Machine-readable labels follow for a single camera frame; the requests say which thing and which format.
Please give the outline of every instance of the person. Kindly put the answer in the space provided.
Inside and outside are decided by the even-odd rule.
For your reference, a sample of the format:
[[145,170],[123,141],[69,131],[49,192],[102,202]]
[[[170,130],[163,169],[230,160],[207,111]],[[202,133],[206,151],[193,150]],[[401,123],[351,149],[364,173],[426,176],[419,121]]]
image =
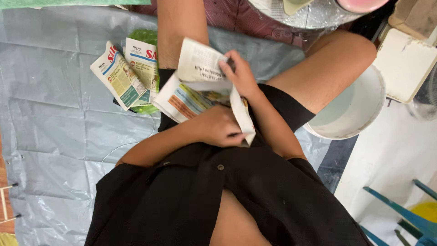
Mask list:
[[[158,0],[161,85],[184,37],[209,44],[202,0]],[[298,65],[257,85],[235,50],[220,64],[247,98],[257,130],[250,148],[231,109],[214,106],[129,150],[97,183],[85,245],[368,245],[324,187],[294,135],[376,57],[365,38],[335,31]]]

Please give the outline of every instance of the maroon cloth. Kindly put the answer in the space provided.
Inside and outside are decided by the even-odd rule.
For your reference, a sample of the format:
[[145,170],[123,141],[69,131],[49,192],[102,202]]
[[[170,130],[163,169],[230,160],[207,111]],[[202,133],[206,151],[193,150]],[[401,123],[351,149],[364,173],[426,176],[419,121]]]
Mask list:
[[[302,38],[292,27],[252,9],[246,0],[204,0],[204,4],[210,26],[302,47]],[[156,15],[156,0],[152,5],[133,6],[133,11]]]

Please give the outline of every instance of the black shorts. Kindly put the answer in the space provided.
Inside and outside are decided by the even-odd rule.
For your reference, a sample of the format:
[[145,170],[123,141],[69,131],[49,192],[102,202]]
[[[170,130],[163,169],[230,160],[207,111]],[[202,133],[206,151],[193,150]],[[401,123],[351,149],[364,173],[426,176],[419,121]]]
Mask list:
[[[158,69],[158,73],[160,75],[160,90],[170,76],[174,73],[174,71],[174,69]],[[302,106],[302,104],[292,98],[289,94],[266,84],[258,84],[258,86],[260,87],[261,91],[264,92],[273,107],[279,112],[282,118],[284,118],[285,122],[287,122],[288,126],[293,130],[293,132],[316,116]],[[250,108],[249,113],[255,128],[259,129],[257,121]],[[158,128],[159,132],[175,125],[177,125],[177,123],[174,120],[161,113],[161,125]]]

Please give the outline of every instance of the newspaper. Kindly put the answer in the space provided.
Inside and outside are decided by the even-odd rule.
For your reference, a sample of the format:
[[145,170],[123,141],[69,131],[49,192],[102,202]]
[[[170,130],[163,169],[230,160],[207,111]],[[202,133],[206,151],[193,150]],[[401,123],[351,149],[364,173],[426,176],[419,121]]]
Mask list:
[[156,88],[158,80],[156,46],[126,38],[125,58],[147,89],[132,107],[152,105],[153,100],[158,95]]
[[111,91],[119,105],[128,110],[147,91],[117,48],[108,41],[106,51],[90,69]]
[[179,58],[179,67],[155,98],[153,105],[178,123],[217,104],[231,107],[246,134],[241,147],[249,147],[255,137],[255,128],[249,115],[247,100],[240,97],[232,82],[226,79],[219,60],[228,58],[209,46],[185,38]]

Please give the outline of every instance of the white bucket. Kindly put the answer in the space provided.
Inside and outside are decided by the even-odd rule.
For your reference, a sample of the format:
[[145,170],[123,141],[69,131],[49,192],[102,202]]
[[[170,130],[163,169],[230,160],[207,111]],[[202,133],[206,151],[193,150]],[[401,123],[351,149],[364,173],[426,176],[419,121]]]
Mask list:
[[340,140],[353,137],[376,119],[385,97],[381,73],[371,65],[303,127],[322,138]]

